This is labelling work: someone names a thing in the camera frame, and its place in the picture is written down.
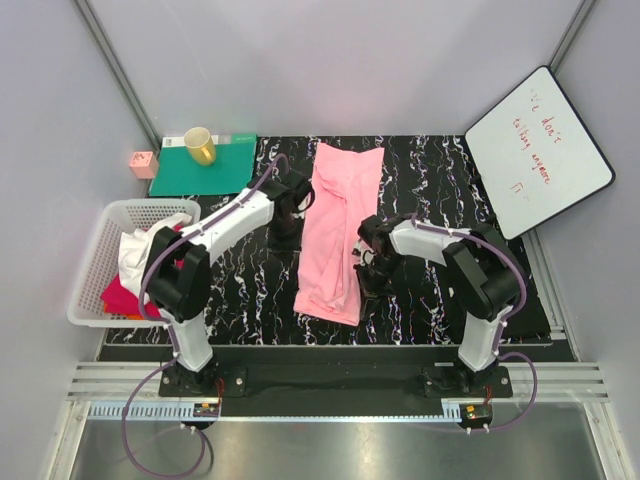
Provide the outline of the pink t shirt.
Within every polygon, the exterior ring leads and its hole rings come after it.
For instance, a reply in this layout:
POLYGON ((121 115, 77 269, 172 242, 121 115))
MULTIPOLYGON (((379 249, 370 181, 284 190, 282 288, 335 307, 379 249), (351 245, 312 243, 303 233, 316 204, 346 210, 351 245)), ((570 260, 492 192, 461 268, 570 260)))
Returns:
POLYGON ((384 153, 382 147, 358 153, 317 145, 311 177, 315 200, 305 212, 295 312, 359 324, 352 251, 361 222, 377 213, 384 153))

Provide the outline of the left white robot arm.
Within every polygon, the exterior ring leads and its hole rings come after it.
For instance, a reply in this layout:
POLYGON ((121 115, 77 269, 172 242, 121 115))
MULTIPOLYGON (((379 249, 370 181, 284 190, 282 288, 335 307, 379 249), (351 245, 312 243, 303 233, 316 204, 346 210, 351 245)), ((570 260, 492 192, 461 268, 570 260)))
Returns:
POLYGON ((301 250, 301 215, 315 200, 311 180, 295 171, 281 180, 254 179, 238 198, 179 232, 161 228, 153 236, 141 283, 169 331, 173 363, 164 387, 203 396, 221 385, 205 332, 211 266, 238 241, 266 227, 268 249, 291 257, 301 250))

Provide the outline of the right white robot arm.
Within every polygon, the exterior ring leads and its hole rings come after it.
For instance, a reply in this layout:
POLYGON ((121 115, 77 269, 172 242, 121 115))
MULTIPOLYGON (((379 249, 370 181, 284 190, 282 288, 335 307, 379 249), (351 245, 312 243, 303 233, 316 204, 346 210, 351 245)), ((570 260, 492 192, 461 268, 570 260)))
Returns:
POLYGON ((411 214, 390 220, 372 215, 357 235, 354 270, 364 300, 391 296, 392 277, 407 257, 446 268, 465 313, 463 336, 454 364, 425 381, 441 392, 480 394, 499 365, 502 333, 527 300, 523 269, 502 236, 487 223, 449 229, 411 214))

